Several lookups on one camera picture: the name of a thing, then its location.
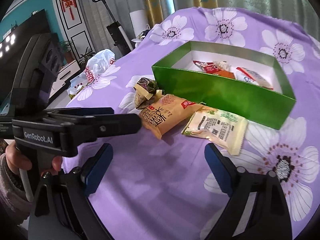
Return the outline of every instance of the green box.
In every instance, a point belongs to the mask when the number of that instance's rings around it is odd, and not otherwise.
[[[192,70],[192,60],[228,61],[271,80],[274,91],[246,82]],[[159,88],[166,94],[232,112],[279,130],[296,98],[278,61],[267,54],[211,42],[189,41],[152,66]]]

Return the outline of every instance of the metal bolt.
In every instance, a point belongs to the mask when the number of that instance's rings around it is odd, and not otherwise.
[[[77,173],[79,173],[80,171],[81,171],[81,168],[80,168],[80,167],[75,167],[75,168],[73,168],[72,173],[77,174]]]
[[[277,174],[274,171],[269,171],[268,175],[272,178],[274,178]]]
[[[73,125],[73,123],[71,123],[71,122],[63,122],[61,125],[68,126],[68,125]]]
[[[48,178],[50,175],[51,175],[51,173],[47,171],[47,172],[45,172],[45,173],[42,175],[42,177],[44,177],[44,178],[46,179],[46,178]]]
[[[107,130],[107,128],[104,125],[100,126],[99,128],[101,132],[105,132]]]
[[[244,168],[244,167],[237,167],[237,171],[239,172],[239,173],[245,173],[245,171],[246,171],[246,169]]]

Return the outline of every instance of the blue gripper pad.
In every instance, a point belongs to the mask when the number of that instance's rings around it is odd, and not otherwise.
[[[112,146],[108,143],[104,143],[96,155],[91,158],[91,160],[87,160],[87,162],[89,161],[90,163],[90,165],[88,165],[89,170],[86,171],[85,177],[81,179],[86,185],[84,189],[84,195],[86,197],[89,197],[90,194],[96,192],[104,174],[106,173],[113,158]]]
[[[204,158],[207,161],[213,175],[215,176],[221,191],[231,197],[233,193],[231,187],[231,176],[220,160],[221,157],[224,157],[215,146],[213,147],[215,149],[213,149],[211,145],[212,143],[205,146]]]

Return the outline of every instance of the purple tablecloth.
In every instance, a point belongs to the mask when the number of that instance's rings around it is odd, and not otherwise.
[[[109,106],[116,113],[137,112],[133,85],[141,76],[153,77],[152,64],[189,40],[271,54],[286,72],[297,98],[290,117],[279,131],[251,122],[241,154],[231,160],[251,172],[277,172],[293,237],[297,236],[320,202],[320,43],[298,24],[244,9],[179,10],[68,107]],[[170,130],[163,140],[144,128],[134,135],[99,139],[81,145],[77,157],[64,159],[63,167],[70,171],[94,155],[103,142],[113,146],[113,161],[90,201],[115,239],[204,239],[221,214],[228,196],[204,159],[209,141],[185,137],[181,129]]]

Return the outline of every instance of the potted plant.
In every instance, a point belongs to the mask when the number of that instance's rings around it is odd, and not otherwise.
[[[80,69],[84,70],[87,66],[88,60],[93,57],[96,53],[94,51],[88,52],[89,47],[85,50],[85,54],[81,54],[79,58]]]
[[[60,46],[61,46],[61,50],[62,53],[67,61],[67,63],[71,63],[72,61],[74,61],[72,52],[71,52],[71,48],[72,48],[73,41],[61,41],[60,42]]]

